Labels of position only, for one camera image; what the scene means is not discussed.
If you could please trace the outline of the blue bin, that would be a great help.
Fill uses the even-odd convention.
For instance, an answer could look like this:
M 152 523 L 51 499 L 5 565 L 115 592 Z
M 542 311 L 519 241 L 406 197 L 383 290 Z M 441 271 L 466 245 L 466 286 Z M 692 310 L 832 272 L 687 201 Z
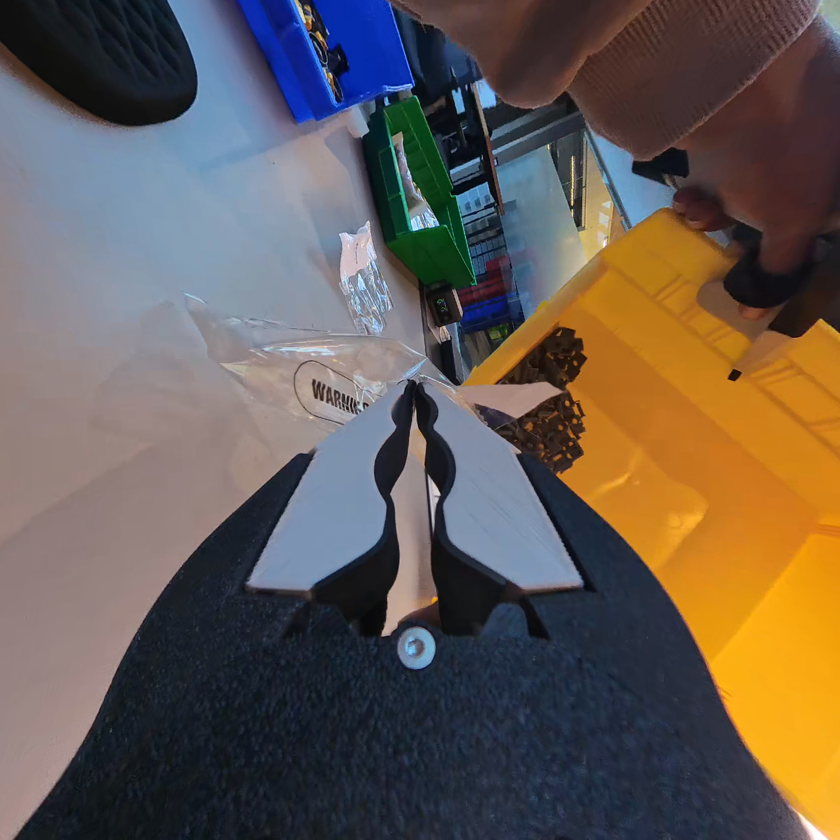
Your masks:
M 297 123 L 414 86 L 385 1 L 239 1 Z

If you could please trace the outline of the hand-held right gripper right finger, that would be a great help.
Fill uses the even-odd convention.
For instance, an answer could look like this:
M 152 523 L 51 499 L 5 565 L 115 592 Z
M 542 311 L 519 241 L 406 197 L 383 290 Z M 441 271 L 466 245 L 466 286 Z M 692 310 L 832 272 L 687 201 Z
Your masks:
M 438 493 L 431 570 L 445 634 L 479 634 L 503 603 L 585 588 L 514 447 L 435 385 L 417 387 L 417 425 Z

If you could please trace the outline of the person's left hand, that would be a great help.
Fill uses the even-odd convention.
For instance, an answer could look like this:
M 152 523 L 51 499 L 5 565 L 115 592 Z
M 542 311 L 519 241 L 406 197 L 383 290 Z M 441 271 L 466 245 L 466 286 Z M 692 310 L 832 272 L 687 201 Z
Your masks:
M 706 233 L 736 222 L 761 232 L 725 283 L 758 319 L 802 288 L 837 220 L 837 31 L 817 16 L 683 147 L 693 181 L 674 196 L 677 214 Z

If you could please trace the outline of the clear plastic bag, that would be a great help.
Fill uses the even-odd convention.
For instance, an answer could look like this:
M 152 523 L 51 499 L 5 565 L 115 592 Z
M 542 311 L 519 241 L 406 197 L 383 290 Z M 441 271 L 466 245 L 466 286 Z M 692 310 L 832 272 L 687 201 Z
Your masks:
M 367 222 L 354 234 L 340 236 L 339 288 L 358 333 L 382 336 L 386 315 L 393 310 L 391 292 L 382 275 Z

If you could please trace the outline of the person's left forearm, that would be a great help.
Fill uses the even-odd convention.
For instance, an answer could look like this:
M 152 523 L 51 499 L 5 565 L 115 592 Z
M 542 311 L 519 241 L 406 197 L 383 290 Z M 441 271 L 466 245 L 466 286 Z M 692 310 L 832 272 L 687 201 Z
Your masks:
M 589 126 L 639 160 L 712 118 L 817 21 L 814 1 L 402 1 L 443 32 L 501 100 L 568 93 Z

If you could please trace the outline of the black textured pad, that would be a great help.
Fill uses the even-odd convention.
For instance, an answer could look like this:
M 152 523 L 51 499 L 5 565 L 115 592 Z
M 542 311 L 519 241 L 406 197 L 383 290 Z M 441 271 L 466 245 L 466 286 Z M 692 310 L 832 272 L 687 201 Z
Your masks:
M 2 1 L 1 41 L 46 85 L 126 127 L 194 104 L 193 53 L 166 1 Z

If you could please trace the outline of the storage shelf with bins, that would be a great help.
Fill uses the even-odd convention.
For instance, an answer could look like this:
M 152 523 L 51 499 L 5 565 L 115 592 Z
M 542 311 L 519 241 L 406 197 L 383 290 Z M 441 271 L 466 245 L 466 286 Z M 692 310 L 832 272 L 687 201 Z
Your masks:
M 476 278 L 458 293 L 461 329 L 495 349 L 522 321 L 501 214 L 487 183 L 458 195 L 457 203 Z

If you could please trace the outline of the yellow bin with grey parts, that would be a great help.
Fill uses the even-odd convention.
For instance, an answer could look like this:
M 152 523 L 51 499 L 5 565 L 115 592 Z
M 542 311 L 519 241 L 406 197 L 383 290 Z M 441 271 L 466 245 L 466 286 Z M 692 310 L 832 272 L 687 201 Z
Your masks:
M 660 209 L 467 384 L 500 382 L 557 328 L 582 339 L 584 453 L 562 480 L 666 588 L 794 809 L 838 838 L 838 331 L 764 348 L 721 289 L 733 262 Z

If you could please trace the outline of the green bin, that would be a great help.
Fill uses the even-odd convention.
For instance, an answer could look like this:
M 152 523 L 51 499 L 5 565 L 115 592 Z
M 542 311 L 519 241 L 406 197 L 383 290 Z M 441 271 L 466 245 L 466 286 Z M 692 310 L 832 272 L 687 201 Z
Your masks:
M 413 229 L 394 138 L 401 134 L 407 169 L 438 225 Z M 362 139 L 374 205 L 386 246 L 426 286 L 472 287 L 476 275 L 453 184 L 417 97 L 378 108 Z

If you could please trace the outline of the small black device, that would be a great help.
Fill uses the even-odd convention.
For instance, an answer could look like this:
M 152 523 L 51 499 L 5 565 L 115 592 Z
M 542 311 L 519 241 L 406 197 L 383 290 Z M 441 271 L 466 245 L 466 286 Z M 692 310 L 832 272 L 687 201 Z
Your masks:
M 439 283 L 425 290 L 428 313 L 435 327 L 447 327 L 461 322 L 464 313 L 457 291 L 445 283 Z

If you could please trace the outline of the large clear labelled bag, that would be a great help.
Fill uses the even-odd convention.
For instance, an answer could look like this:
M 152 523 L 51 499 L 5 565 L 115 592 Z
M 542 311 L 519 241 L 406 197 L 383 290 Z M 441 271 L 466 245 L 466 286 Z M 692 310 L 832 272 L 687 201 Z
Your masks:
M 255 401 L 328 431 L 362 414 L 405 380 L 435 383 L 493 429 L 568 395 L 547 382 L 456 385 L 426 356 L 397 339 L 228 317 L 191 295 L 184 296 L 184 303 L 209 358 Z

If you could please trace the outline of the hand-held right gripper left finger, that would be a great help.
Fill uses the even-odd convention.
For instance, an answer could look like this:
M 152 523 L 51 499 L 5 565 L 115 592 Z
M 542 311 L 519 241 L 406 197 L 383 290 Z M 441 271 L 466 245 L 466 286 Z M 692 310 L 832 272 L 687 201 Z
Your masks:
M 414 381 L 401 381 L 312 450 L 247 580 L 250 592 L 381 613 L 400 547 L 392 492 L 406 465 Z

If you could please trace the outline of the clear bag of parts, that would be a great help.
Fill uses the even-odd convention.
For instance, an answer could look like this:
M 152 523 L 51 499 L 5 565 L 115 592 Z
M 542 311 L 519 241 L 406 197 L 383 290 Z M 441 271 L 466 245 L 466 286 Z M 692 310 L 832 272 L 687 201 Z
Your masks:
M 436 214 L 415 184 L 410 170 L 407 168 L 401 169 L 400 176 L 406 200 L 409 228 L 416 232 L 439 227 L 440 223 Z

